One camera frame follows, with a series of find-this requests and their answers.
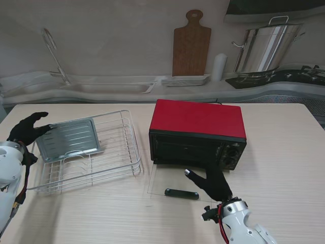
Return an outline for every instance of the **wooden cutting board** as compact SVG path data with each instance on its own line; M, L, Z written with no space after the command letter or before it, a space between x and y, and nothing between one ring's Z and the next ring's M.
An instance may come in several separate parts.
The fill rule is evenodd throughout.
M211 28L200 25L202 17L200 10L190 10L188 24L174 30L173 76L204 75Z

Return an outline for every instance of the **black glove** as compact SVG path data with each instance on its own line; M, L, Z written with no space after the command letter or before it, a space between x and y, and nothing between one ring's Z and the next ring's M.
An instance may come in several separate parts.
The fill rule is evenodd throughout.
M33 113L31 116L21 120L11 130L7 141L21 141L26 146L32 144L38 137L43 136L51 129L50 125L34 128L34 123L48 114L48 112Z
M189 174L186 174L185 171L187 178L192 180L199 188L203 189L213 200L225 202L231 199L233 193L223 176L222 170L216 163L209 163L206 165L206 179L195 174L191 170L188 171Z

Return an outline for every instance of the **red toaster oven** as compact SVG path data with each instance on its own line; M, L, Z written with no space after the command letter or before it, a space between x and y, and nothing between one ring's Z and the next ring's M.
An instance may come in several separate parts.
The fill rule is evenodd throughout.
M246 146L238 106L158 100L149 129L151 160L234 170Z

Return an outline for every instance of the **wooden table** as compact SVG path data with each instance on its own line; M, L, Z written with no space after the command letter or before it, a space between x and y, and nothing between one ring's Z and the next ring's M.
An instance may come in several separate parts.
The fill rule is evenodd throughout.
M323 243L324 130L300 104L239 106L247 147L237 168L225 176L234 195L252 210L250 223L264 225L278 243ZM0 124L0 140L36 111L49 112L37 122L41 126L120 109L129 109L134 118L141 174L59 195L29 191L1 244L223 243L217 226L201 220L206 202L147 193L154 104L18 105Z

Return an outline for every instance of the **oven control knob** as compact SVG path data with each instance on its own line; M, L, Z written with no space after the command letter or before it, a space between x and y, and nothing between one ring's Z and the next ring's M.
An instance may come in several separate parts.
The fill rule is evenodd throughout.
M235 160L232 159L232 158L225 158L225 159L223 160L223 162L224 162L224 164L226 164L226 165L230 165L230 164L233 164L233 163L235 162Z
M230 149L228 152L227 152L227 155L230 156L230 157L235 157L238 155L238 150L237 149Z

